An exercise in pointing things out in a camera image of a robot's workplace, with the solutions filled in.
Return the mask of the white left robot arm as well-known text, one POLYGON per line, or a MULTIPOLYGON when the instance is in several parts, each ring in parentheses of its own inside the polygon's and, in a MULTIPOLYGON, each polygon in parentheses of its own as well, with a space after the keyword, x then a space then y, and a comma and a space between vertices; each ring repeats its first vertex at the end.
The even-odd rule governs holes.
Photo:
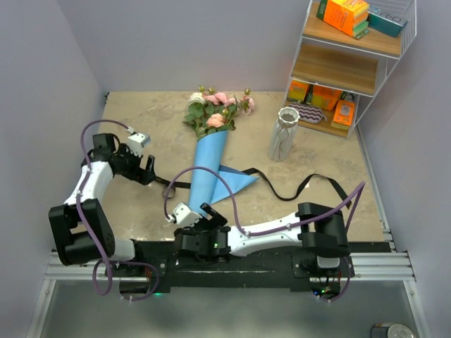
POLYGON ((143 149, 150 143, 148 134, 135 132, 119 144, 116 140, 112 133, 93 136, 93 149, 82 162, 75 189, 63 204, 50 209, 49 222, 62 264, 81 265, 105 255, 121 261, 130 276, 138 276, 146 259, 135 252, 133 240, 115 238, 101 200, 117 175, 141 185, 154 181, 154 157, 148 156, 146 166, 140 166, 143 149))

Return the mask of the blue wrapping paper sheet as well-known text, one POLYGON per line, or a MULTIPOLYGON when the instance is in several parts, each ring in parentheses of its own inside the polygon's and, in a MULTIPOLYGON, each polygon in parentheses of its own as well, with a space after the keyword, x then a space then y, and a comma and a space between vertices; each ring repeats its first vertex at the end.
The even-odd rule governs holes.
MULTIPOLYGON (((194 166, 214 171, 225 180, 232 193, 236 194, 254 183, 257 178, 221 165, 227 138, 228 131, 221 131, 200 139, 197 142, 194 166)), ((202 204, 212 205, 229 197, 228 190, 216 175, 205 170, 193 170, 188 201, 192 211, 206 215, 200 208, 202 204)))

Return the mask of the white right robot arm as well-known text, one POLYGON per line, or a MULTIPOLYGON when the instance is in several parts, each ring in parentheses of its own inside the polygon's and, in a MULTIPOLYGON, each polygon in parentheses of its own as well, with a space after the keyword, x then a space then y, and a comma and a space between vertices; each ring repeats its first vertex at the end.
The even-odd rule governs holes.
POLYGON ((350 255, 347 230, 341 211, 331 213, 326 206, 303 203, 284 218, 245 227, 230 227, 210 205, 204 205, 209 218, 184 203, 173 210, 178 226, 174 232, 175 252, 198 261, 219 262, 246 257, 267 249, 294 246, 315 255, 314 269, 331 276, 342 257, 350 255))

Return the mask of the pink rose stem with buds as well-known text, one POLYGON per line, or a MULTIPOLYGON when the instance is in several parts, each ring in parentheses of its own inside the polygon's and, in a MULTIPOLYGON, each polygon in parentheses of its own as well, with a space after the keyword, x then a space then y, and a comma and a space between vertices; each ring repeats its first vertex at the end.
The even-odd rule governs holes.
POLYGON ((244 90, 244 96, 239 100, 237 104, 237 112, 245 115, 250 115, 255 109, 255 102, 250 96, 252 93, 250 88, 244 90))

